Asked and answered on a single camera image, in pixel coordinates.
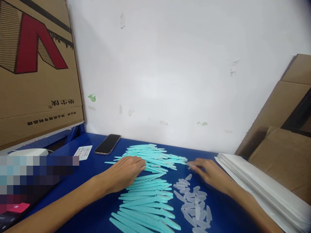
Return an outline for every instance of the pile of plastic pieces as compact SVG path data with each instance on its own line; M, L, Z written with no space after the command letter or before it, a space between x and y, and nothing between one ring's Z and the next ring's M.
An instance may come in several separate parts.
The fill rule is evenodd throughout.
M113 161L119 161L125 156L141 157L146 162L145 171L164 174L166 174L168 170L163 167L177 170L175 163L187 165L187 158L172 154L165 154L165 152L167 151L164 148L157 148L155 144L130 146L121 157L115 156L116 159Z
M190 192L190 180L192 174L185 179L178 179L178 182L174 184L174 188L178 189L182 195L176 190L174 194L176 197L183 201L184 204L181 207L181 211L184 214L185 219L193 226L193 233L206 233L206 228L211 228L210 222L213 220L211 209L206 205L205 200L207 193L200 191L200 186L193 188L193 192Z
M240 156L218 154L216 161L263 210L288 232L310 232L311 206Z
M169 211L173 207L166 203L173 198L172 184L160 179L162 174L137 177L134 183L127 187L127 193L121 194L123 204L114 218L109 218L117 228L124 233L174 233L171 229L181 230L172 219L175 215Z

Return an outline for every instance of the phone screen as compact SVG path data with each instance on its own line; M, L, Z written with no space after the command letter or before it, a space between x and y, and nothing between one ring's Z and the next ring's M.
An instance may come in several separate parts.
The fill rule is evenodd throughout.
M121 138L120 135L116 134L108 135L108 137L106 137L106 139L97 147L95 153L110 154L120 138Z

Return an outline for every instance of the white paper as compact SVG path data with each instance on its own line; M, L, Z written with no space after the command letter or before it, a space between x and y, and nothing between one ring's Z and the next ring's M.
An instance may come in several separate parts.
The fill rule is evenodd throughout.
M74 156L79 156L79 161L86 160L90 154L92 146L79 147Z

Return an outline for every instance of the brown cardboard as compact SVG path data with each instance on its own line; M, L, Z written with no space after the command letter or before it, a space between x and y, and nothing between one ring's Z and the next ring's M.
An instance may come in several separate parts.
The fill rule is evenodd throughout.
M0 129L11 132L1 149L83 121L65 0L0 0L0 79ZM74 117L27 125L69 109Z
M311 138L271 127L248 161L311 205Z
M236 155L249 157L270 126L282 127L311 87L311 56L298 54L241 142Z

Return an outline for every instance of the person's right hand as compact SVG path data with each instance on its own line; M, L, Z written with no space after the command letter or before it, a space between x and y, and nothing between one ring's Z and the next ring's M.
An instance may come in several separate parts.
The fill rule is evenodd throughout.
M188 162L188 164L197 165L197 167L191 165L190 167L198 173L206 183L224 194L231 196L232 192L239 187L239 185L212 160L196 159L195 161Z

